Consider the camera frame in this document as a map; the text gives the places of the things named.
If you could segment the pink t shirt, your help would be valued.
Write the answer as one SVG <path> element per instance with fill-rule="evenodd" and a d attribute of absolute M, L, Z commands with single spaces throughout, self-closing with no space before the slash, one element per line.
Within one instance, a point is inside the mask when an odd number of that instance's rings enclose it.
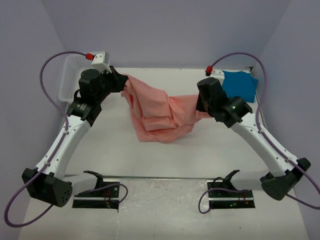
<path fill-rule="evenodd" d="M 132 125 L 140 142 L 172 143 L 190 133 L 195 124 L 208 119 L 196 110 L 197 95 L 168 96 L 128 75 L 120 95 L 126 99 Z"/>

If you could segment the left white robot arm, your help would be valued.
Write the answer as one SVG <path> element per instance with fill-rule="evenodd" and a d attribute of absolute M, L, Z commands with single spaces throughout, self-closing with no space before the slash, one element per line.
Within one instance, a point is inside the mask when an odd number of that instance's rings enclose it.
<path fill-rule="evenodd" d="M 97 197 L 103 193 L 101 174 L 85 170 L 66 177 L 66 169 L 80 141 L 102 111 L 102 102 L 109 94 L 123 91 L 128 79 L 113 67 L 103 72 L 90 68 L 81 73 L 79 88 L 73 95 L 57 138 L 42 160 L 22 173 L 31 198 L 63 207 L 72 196 L 90 193 Z"/>

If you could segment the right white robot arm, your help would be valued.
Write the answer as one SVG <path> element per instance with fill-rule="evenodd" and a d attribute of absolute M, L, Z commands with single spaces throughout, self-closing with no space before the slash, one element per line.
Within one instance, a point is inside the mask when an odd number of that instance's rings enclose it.
<path fill-rule="evenodd" d="M 229 98 L 218 79 L 205 78 L 197 83 L 199 91 L 196 108 L 207 112 L 217 122 L 233 130 L 258 154 L 267 166 L 262 171 L 232 171 L 223 180 L 223 191 L 233 197 L 241 190 L 264 191 L 281 201 L 300 181 L 311 163 L 297 158 L 259 124 L 259 117 L 239 96 Z"/>

